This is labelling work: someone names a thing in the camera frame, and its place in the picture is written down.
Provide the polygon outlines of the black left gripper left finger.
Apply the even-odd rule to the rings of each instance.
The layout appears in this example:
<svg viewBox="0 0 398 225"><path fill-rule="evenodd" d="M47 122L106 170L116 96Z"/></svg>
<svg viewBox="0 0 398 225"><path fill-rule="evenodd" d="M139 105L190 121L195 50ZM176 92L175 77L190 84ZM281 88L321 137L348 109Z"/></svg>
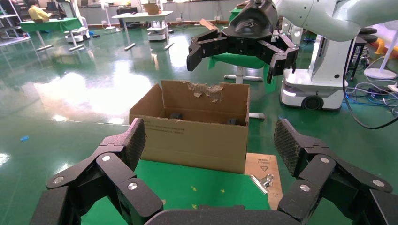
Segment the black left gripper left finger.
<svg viewBox="0 0 398 225"><path fill-rule="evenodd" d="M163 210L162 200L135 173L145 141L141 118L126 132L106 137L88 158L47 180L30 223L79 225L106 197L127 224L145 224Z"/></svg>

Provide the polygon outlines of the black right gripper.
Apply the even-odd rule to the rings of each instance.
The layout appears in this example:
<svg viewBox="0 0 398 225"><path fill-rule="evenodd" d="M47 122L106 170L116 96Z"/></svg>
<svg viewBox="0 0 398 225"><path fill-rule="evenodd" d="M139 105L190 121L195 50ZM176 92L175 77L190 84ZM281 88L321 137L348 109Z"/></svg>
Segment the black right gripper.
<svg viewBox="0 0 398 225"><path fill-rule="evenodd" d="M192 72L203 58L227 52L257 56L268 64L268 84L274 76L282 76L286 69L295 72L299 47L285 34L270 42L277 21L277 10L271 0L251 0L227 28L211 29L191 38L187 70Z"/></svg>

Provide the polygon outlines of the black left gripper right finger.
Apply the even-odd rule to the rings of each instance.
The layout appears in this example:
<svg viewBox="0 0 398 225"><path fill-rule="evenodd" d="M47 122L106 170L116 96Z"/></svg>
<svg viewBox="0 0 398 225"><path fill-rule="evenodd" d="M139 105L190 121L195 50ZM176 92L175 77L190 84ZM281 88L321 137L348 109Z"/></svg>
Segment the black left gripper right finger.
<svg viewBox="0 0 398 225"><path fill-rule="evenodd" d="M338 157L322 140L300 134L286 119L276 123L274 145L295 182L278 210L308 223L321 199L354 225L395 225L398 197L382 178Z"/></svg>

